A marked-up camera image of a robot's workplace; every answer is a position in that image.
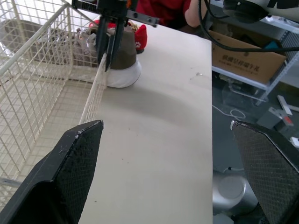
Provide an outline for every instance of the table surface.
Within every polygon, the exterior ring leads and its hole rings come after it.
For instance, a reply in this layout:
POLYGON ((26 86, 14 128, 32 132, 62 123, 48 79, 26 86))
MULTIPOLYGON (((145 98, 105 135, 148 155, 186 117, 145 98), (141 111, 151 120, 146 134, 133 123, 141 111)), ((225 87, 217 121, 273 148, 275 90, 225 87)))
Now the table surface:
POLYGON ((211 43, 147 28, 138 81, 105 90, 81 224, 213 222, 211 43))

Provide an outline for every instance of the black cable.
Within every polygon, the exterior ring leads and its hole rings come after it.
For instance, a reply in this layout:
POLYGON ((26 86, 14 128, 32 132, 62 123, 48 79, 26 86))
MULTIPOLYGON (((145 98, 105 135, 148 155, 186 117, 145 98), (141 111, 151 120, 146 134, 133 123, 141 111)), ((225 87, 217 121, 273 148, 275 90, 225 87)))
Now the black cable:
POLYGON ((255 48, 231 48, 227 45, 223 45, 222 43, 219 43, 216 41, 210 33, 207 31, 205 23, 202 19, 202 13, 201 13, 201 0, 199 0, 199 21, 201 24, 201 30, 202 32, 209 38, 209 40, 216 44, 218 47, 221 47, 225 50, 229 51, 235 51, 235 52, 256 52, 256 53, 266 53, 266 52, 287 52, 287 51, 299 51, 299 47, 292 47, 292 48, 272 48, 272 49, 255 49, 255 48))
POLYGON ((210 14, 214 19, 221 20, 221 19, 225 19, 225 18, 228 18, 228 17, 229 17, 228 15, 220 16, 220 17, 215 16, 215 15, 213 14, 213 12, 211 11, 210 3, 209 3, 207 0, 204 0, 204 1, 205 1, 206 8, 207 8, 209 14, 210 14))

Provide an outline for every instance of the white wire basket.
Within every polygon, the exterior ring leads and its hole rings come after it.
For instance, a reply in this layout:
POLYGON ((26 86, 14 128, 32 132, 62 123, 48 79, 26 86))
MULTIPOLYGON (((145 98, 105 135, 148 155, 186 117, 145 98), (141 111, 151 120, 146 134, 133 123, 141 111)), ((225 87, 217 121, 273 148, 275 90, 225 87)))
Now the white wire basket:
POLYGON ((98 69, 74 42, 97 15, 60 0, 0 0, 0 10, 1 211, 66 130, 95 119, 107 74, 105 57, 98 69))

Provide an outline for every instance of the cardboard box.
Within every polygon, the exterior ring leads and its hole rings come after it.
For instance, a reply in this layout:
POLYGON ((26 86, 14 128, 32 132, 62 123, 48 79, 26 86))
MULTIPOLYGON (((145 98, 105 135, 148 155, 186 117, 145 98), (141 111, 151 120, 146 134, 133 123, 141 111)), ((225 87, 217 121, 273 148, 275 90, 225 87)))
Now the cardboard box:
MULTIPOLYGON (((242 36, 246 35, 249 40, 253 40, 258 46, 264 46, 273 39, 260 34, 246 31, 237 27, 230 27, 233 33, 232 37, 225 36, 214 31, 210 31, 211 36, 218 42, 232 48, 259 48, 255 45, 239 41, 242 36)), ((254 81, 267 84, 275 72, 286 60, 283 54, 274 52, 269 53, 248 53, 233 52, 224 50, 213 44, 212 64, 215 67, 233 72, 254 81)))

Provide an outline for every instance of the person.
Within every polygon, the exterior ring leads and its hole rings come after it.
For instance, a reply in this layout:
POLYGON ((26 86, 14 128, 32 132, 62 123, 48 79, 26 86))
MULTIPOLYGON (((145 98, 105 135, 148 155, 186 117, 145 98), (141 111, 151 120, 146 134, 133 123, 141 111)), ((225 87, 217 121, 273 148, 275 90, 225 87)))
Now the person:
MULTIPOLYGON (((201 2, 202 15, 206 14, 205 2, 201 2)), ((160 25, 180 29, 184 25, 196 28, 199 23, 198 0, 139 0, 136 11, 160 18, 160 25)))

